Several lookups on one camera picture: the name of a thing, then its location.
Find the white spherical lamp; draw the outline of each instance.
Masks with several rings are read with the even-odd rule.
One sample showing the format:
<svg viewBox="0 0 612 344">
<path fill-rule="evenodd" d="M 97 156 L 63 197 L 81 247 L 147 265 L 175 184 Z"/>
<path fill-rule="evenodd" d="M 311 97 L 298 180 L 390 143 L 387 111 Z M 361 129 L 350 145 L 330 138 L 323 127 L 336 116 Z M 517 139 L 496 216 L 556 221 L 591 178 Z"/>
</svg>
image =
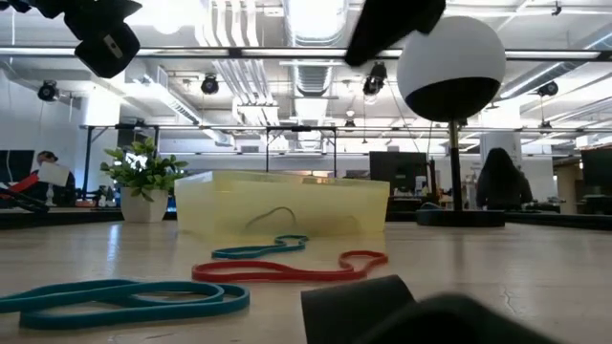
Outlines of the white spherical lamp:
<svg viewBox="0 0 612 344">
<path fill-rule="evenodd" d="M 504 46 L 495 31 L 477 19 L 456 16 L 441 19 L 429 35 L 407 37 L 397 79 L 417 115 L 452 121 L 482 110 L 505 73 Z"/>
</svg>

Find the teal resistance band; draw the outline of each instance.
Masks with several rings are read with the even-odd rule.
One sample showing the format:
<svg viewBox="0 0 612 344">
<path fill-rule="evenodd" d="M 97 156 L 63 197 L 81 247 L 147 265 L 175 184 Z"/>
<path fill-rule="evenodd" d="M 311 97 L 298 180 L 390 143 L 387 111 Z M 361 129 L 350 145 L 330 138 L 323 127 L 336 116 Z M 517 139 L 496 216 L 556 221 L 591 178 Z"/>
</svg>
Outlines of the teal resistance band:
<svg viewBox="0 0 612 344">
<path fill-rule="evenodd" d="M 297 240 L 289 246 L 287 240 Z M 213 259 L 253 259 L 270 253 L 292 252 L 306 248 L 305 235 L 281 235 L 274 239 L 274 245 L 220 248 L 212 252 Z"/>
<path fill-rule="evenodd" d="M 158 301 L 137 296 L 146 292 L 192 292 L 206 298 L 189 301 Z M 50 314 L 49 308 L 100 302 L 123 310 L 77 314 Z M 21 312 L 19 325 L 36 330 L 76 330 L 96 326 L 187 319 L 226 314 L 245 309 L 249 290 L 225 284 L 196 282 L 140 283 L 109 279 L 50 285 L 0 298 L 0 313 Z"/>
</svg>

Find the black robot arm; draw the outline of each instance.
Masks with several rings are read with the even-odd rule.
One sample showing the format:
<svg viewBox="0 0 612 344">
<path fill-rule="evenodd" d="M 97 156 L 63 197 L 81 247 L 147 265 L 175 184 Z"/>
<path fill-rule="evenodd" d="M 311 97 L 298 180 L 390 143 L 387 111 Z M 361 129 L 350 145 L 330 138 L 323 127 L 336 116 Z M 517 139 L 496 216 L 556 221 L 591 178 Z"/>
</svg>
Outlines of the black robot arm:
<svg viewBox="0 0 612 344">
<path fill-rule="evenodd" d="M 64 13 L 64 23 L 78 39 L 75 56 L 100 77 L 113 77 L 132 61 L 141 44 L 124 23 L 142 7 L 132 0 L 0 0 L 0 11 L 25 13 L 36 8 L 53 19 Z"/>
</svg>

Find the black pole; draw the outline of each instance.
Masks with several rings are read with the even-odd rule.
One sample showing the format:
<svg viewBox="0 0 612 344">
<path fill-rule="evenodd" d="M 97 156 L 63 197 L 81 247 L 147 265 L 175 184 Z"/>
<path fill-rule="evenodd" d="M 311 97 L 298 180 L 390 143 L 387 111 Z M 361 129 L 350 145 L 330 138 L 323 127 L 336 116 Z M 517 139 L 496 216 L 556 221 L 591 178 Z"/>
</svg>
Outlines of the black pole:
<svg viewBox="0 0 612 344">
<path fill-rule="evenodd" d="M 160 152 L 160 126 L 156 125 L 153 129 L 155 130 L 155 154 L 153 156 L 157 157 Z"/>
<path fill-rule="evenodd" d="M 87 183 L 89 182 L 89 160 L 92 154 L 92 134 L 96 127 L 87 127 L 87 146 L 85 150 L 85 173 L 83 176 L 83 189 L 81 191 L 81 199 L 84 201 L 87 198 Z"/>
<path fill-rule="evenodd" d="M 461 163 L 459 162 L 459 137 L 457 122 L 448 124 L 450 132 L 450 176 L 452 178 L 452 205 L 455 211 L 463 210 L 461 197 Z"/>
<path fill-rule="evenodd" d="M 334 178 L 338 177 L 338 131 L 334 128 Z"/>
<path fill-rule="evenodd" d="M 266 172 L 270 172 L 270 128 L 266 128 Z"/>
</svg>

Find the translucent storage container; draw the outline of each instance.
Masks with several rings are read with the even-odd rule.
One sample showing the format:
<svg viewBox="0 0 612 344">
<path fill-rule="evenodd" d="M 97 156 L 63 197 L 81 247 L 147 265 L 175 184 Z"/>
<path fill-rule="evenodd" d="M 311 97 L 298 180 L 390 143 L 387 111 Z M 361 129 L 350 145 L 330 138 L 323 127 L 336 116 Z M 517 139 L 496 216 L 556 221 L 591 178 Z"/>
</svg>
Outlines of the translucent storage container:
<svg viewBox="0 0 612 344">
<path fill-rule="evenodd" d="M 387 182 L 239 171 L 175 182 L 179 229 L 207 236 L 382 232 L 388 193 Z"/>
</svg>

